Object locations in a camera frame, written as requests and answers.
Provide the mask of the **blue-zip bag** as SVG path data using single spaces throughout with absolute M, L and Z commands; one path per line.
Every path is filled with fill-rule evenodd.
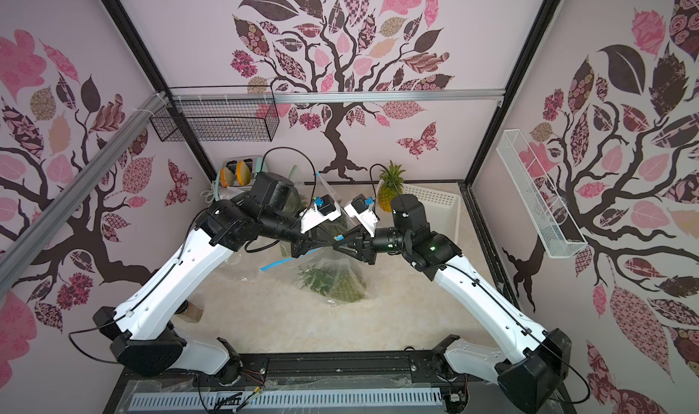
M 297 259 L 283 257 L 261 268 L 260 273 L 307 291 L 331 306 L 370 298 L 360 263 L 333 248 L 311 250 Z

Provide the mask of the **pineapple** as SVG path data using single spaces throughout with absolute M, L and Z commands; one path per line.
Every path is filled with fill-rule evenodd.
M 389 166 L 382 168 L 380 173 L 380 189 L 378 192 L 378 201 L 380 208 L 385 212 L 391 211 L 391 201 L 402 194 L 404 178 L 402 174 L 404 169 L 401 165 L 391 161 Z
M 362 274 L 351 266 L 308 266 L 300 270 L 297 283 L 331 303 L 354 303 L 366 297 L 366 283 Z

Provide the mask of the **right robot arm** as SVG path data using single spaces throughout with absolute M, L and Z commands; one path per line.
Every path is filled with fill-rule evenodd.
M 499 386 L 523 413 L 536 413 L 564 383 L 570 370 L 571 339 L 547 330 L 522 313 L 491 285 L 449 237 L 431 230 L 423 204 L 411 194 L 391 202 L 393 225 L 379 228 L 371 201 L 358 196 L 344 206 L 359 221 L 333 248 L 372 264 L 380 253 L 399 255 L 449 292 L 488 331 L 496 348 L 464 339 L 447 342 L 441 356 L 449 368 Z

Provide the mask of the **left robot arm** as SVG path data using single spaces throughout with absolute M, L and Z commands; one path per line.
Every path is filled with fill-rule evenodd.
M 294 214 L 285 206 L 296 192 L 286 177 L 262 172 L 250 190 L 196 215 L 182 246 L 151 280 L 116 308 L 100 308 L 94 315 L 116 363 L 143 377 L 189 370 L 234 383 L 242 362 L 231 344 L 178 333 L 171 319 L 215 268 L 259 237 L 289 243 L 293 257 L 333 242 L 321 224 L 340 217 L 339 203 L 331 196 L 313 197 L 308 208 Z

